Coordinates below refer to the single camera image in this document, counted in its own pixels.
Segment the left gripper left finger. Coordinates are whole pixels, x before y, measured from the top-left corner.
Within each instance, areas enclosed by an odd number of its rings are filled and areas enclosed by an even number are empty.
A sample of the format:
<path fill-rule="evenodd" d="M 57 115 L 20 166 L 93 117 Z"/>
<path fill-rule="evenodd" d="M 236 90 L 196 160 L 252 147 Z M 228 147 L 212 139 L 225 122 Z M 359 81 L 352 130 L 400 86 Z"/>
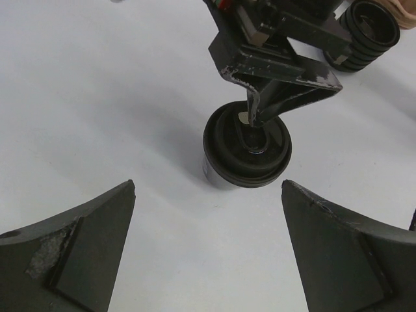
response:
<path fill-rule="evenodd" d="M 127 180 L 1 234 L 1 310 L 108 311 L 134 206 Z"/>

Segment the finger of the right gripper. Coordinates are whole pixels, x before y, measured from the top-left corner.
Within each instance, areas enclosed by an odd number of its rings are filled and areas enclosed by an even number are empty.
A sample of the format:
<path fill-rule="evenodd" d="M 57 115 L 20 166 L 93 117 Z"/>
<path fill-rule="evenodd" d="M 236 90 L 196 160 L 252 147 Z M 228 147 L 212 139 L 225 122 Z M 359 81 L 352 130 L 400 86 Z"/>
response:
<path fill-rule="evenodd" d="M 248 89 L 249 123 L 261 127 L 271 119 L 294 109 L 328 99 L 343 86 L 327 65 L 299 57 L 303 72 L 297 76 L 281 73 L 275 79 L 262 78 Z"/>

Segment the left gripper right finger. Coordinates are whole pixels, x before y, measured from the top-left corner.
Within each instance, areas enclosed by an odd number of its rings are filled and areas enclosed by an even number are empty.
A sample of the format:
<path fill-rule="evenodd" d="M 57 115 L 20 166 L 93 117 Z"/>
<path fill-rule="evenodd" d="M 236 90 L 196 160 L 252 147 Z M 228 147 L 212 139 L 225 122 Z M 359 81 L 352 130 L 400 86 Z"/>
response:
<path fill-rule="evenodd" d="M 384 224 L 291 180 L 281 191 L 309 311 L 415 310 L 415 222 Z"/>

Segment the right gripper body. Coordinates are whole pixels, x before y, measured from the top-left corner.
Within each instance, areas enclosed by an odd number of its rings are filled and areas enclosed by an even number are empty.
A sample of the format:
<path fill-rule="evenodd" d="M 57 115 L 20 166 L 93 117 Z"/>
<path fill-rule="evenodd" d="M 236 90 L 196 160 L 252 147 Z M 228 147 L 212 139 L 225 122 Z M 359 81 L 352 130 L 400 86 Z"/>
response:
<path fill-rule="evenodd" d="M 206 1 L 218 28 L 209 47 L 226 81 L 309 81 L 319 62 L 298 55 L 297 40 L 328 52 L 337 62 L 351 53 L 352 37 L 335 19 L 340 1 Z"/>

